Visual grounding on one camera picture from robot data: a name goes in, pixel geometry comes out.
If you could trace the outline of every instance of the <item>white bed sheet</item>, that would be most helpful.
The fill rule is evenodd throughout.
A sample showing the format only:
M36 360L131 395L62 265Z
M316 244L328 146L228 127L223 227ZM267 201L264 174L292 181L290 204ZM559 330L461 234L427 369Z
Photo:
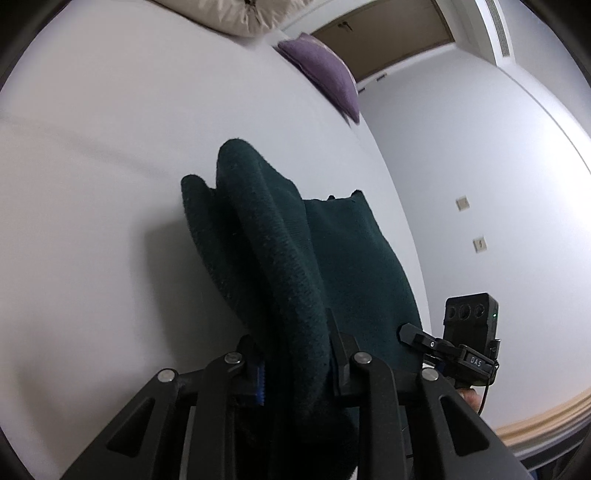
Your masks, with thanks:
M430 330L398 195L365 121L269 43L142 0L73 0L0 93L0 422L56 479L160 368L203 368L243 329L185 226L180 179L213 185L249 141L304 198L362 189Z

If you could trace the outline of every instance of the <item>green cloth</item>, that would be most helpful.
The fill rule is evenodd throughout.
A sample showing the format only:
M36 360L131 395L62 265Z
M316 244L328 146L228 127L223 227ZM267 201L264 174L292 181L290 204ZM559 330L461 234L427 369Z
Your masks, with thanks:
M357 429L332 395L326 308L361 349L395 369L418 371L421 355L397 329L420 326L408 280L356 191L303 200L296 186L247 142L229 140L216 188L181 182L184 210L203 262L266 360L269 479L347 480Z

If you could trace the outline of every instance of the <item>light switch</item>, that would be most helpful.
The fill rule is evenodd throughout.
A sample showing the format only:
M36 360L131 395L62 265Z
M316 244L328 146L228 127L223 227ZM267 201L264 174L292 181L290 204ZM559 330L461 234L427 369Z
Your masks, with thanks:
M470 208L470 203L466 197L462 197L456 200L457 209L462 211Z
M480 252L484 252L488 249L488 247L486 246L486 240L484 240L483 236L481 236L480 238L475 238L472 242L474 243L474 248L476 249L477 254L479 254Z

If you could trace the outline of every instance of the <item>human hand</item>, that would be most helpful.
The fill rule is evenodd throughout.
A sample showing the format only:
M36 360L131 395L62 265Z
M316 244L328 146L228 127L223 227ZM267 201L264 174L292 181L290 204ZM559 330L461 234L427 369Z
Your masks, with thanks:
M482 404L482 397L473 388L458 388L457 392L466 400L471 409L478 413Z

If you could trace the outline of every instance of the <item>purple pillow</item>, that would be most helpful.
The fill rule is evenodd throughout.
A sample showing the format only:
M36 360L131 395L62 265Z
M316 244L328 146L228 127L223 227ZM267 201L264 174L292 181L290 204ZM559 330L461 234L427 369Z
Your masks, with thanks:
M277 44L279 52L298 66L336 106L359 123L359 99L353 75L339 56L317 38L302 33Z

